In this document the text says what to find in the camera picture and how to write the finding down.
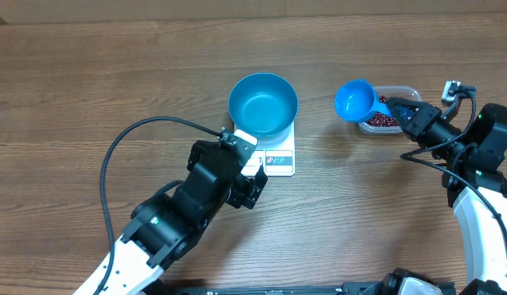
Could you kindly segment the teal metal bowl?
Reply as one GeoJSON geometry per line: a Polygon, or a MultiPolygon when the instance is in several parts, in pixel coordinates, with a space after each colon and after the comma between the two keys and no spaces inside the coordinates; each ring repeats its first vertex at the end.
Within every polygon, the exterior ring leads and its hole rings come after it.
{"type": "Polygon", "coordinates": [[[229,116],[238,129],[256,137],[281,134],[297,118],[296,90],[280,75],[259,72],[240,79],[229,94],[229,116]]]}

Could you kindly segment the blue plastic measuring scoop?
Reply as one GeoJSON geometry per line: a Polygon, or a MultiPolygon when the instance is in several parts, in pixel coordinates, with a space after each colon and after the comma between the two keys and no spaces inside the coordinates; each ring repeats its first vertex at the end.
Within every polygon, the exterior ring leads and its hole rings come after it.
{"type": "Polygon", "coordinates": [[[364,79],[341,86],[334,98],[334,109],[344,121],[352,123],[366,122],[376,113],[392,115],[388,106],[379,101],[375,88],[364,79]]]}

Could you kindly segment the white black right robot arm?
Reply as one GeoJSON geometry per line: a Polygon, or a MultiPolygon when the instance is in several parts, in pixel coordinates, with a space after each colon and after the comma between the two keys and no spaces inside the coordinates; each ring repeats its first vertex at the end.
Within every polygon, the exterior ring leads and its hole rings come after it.
{"type": "Polygon", "coordinates": [[[466,294],[507,294],[507,179],[500,164],[507,150],[507,107],[486,104],[473,110],[464,130],[454,127],[429,103],[390,98],[386,103],[405,136],[419,145],[402,159],[442,173],[463,236],[468,285],[466,294]]]}

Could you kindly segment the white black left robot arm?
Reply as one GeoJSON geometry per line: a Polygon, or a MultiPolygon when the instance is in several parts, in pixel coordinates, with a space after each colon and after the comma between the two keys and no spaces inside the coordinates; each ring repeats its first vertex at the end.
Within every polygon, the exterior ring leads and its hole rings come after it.
{"type": "Polygon", "coordinates": [[[87,294],[142,294],[177,260],[193,249],[220,208],[228,203],[251,209],[267,182],[263,170],[252,178],[242,174],[256,138],[234,135],[192,147],[188,177],[174,194],[165,188],[139,204],[115,251],[76,290],[87,294]]]}

